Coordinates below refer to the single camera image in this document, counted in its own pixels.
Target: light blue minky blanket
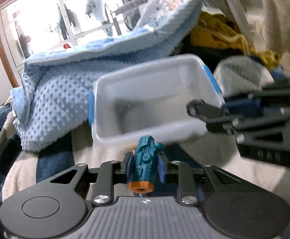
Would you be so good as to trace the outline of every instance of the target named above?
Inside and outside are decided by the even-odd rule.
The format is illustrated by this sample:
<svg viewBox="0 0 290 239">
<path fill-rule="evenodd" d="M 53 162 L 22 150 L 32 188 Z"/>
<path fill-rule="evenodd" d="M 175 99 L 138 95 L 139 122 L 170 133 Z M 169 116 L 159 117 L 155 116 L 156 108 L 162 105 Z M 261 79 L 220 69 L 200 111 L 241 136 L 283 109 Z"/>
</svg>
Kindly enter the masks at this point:
<svg viewBox="0 0 290 239">
<path fill-rule="evenodd" d="M 104 73 L 169 56 L 196 25 L 202 2 L 185 0 L 172 13 L 119 38 L 30 57 L 22 87 L 12 90 L 23 150 L 40 151 L 86 121 L 89 93 Z"/>
</svg>

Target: red object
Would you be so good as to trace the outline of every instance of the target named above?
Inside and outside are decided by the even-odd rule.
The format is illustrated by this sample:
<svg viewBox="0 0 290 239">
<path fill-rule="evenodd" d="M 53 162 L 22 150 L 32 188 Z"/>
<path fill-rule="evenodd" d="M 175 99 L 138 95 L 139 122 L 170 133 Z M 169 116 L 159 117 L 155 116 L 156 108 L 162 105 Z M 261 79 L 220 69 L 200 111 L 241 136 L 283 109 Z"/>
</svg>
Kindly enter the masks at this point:
<svg viewBox="0 0 290 239">
<path fill-rule="evenodd" d="M 64 45 L 63 45 L 63 48 L 64 48 L 64 49 L 68 49 L 68 48 L 71 48 L 71 47 L 70 47 L 69 44 L 64 44 Z"/>
</svg>

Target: plastic toy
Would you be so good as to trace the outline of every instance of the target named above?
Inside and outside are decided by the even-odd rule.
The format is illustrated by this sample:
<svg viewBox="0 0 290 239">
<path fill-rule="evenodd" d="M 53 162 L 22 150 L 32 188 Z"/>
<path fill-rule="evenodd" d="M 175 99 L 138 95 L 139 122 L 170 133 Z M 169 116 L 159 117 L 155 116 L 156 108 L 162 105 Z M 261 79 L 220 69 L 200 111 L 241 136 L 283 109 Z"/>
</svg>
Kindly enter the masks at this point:
<svg viewBox="0 0 290 239">
<path fill-rule="evenodd" d="M 133 151 L 135 161 L 129 189 L 136 193 L 149 193 L 154 190 L 157 174 L 158 153 L 163 150 L 162 143 L 156 143 L 152 136 L 142 136 Z"/>
</svg>

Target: yellow fabric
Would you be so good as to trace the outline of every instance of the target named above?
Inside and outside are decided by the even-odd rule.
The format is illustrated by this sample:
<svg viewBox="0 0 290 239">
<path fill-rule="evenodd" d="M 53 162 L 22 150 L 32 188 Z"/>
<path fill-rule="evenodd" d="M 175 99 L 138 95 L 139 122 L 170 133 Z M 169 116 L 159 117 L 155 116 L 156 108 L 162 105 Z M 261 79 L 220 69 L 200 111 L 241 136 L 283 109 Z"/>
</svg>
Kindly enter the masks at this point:
<svg viewBox="0 0 290 239">
<path fill-rule="evenodd" d="M 193 46 L 210 47 L 215 49 L 239 49 L 244 55 L 256 55 L 261 58 L 268 70 L 273 70 L 280 63 L 280 56 L 268 50 L 256 52 L 245 37 L 240 33 L 235 24 L 234 31 L 228 25 L 227 18 L 223 16 L 213 16 L 207 12 L 201 12 L 197 25 L 191 30 L 190 38 Z"/>
</svg>

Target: white plastic container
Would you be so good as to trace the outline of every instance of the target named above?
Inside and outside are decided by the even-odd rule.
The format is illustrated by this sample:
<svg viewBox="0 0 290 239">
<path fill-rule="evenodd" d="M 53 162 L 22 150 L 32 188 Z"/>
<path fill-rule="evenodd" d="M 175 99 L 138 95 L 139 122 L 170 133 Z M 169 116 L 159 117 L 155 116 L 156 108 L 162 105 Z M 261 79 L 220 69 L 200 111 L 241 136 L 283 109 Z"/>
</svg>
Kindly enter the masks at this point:
<svg viewBox="0 0 290 239">
<path fill-rule="evenodd" d="M 101 76 L 95 85 L 93 142 L 131 149 L 141 136 L 180 142 L 206 134 L 205 124 L 186 112 L 192 99 L 221 106 L 201 59 L 181 55 Z"/>
</svg>

